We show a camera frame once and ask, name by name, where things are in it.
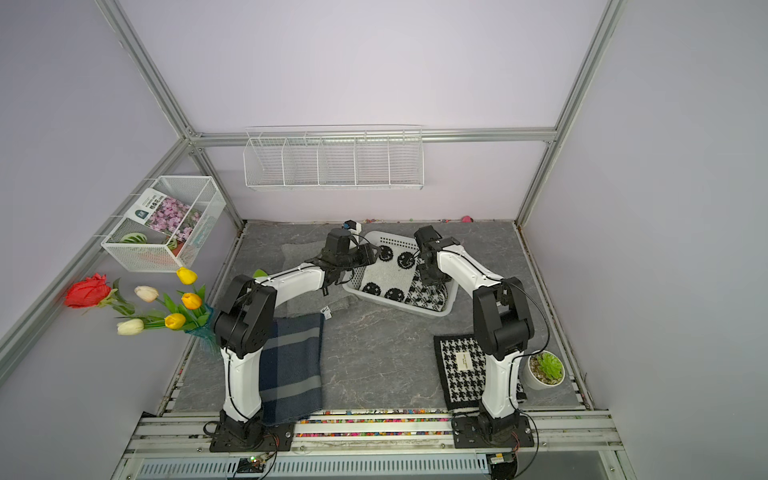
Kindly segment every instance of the label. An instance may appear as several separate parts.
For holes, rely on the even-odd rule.
[[[166,194],[158,192],[154,188],[148,188],[139,196],[139,199],[126,212],[125,216],[134,222],[146,225],[149,222],[149,217],[152,216],[166,197]]]
[[[472,356],[469,352],[456,352],[456,365],[459,372],[466,372],[467,370],[474,369],[472,365]]]

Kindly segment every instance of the vent grille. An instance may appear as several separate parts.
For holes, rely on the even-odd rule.
[[[137,480],[150,478],[232,478],[239,458],[147,459]],[[485,455],[354,455],[277,457],[270,477],[340,477],[351,475],[456,475],[488,473]],[[239,474],[238,478],[259,478]]]

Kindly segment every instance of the artificial flower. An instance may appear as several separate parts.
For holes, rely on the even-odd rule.
[[[118,335],[137,335],[144,329],[142,319],[130,319],[127,322],[118,323]]]
[[[195,293],[185,293],[181,296],[181,302],[189,310],[197,310],[203,306],[203,299]]]
[[[88,308],[90,306],[104,306],[101,301],[107,299],[112,288],[107,285],[107,277],[96,273],[90,278],[77,282],[67,292],[64,305],[71,308]]]
[[[158,292],[156,288],[146,285],[137,286],[134,288],[134,292],[140,299],[147,303],[154,302],[157,296],[160,295],[160,292]]]
[[[197,280],[197,274],[184,266],[176,270],[176,274],[184,285],[191,285]]]
[[[181,313],[172,313],[165,317],[165,326],[171,330],[179,330],[187,322],[187,317]]]

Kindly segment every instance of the white tag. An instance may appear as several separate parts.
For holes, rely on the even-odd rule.
[[[472,357],[469,355],[469,352],[457,352],[456,365],[458,366],[459,372],[472,370],[474,367],[472,366]]]

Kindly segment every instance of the black joint motor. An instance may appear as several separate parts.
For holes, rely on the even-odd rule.
[[[419,256],[424,262],[416,267],[422,283],[429,286],[450,281],[451,277],[438,268],[437,253],[445,247],[460,243],[453,237],[443,238],[432,225],[419,228],[413,237],[419,246]]]

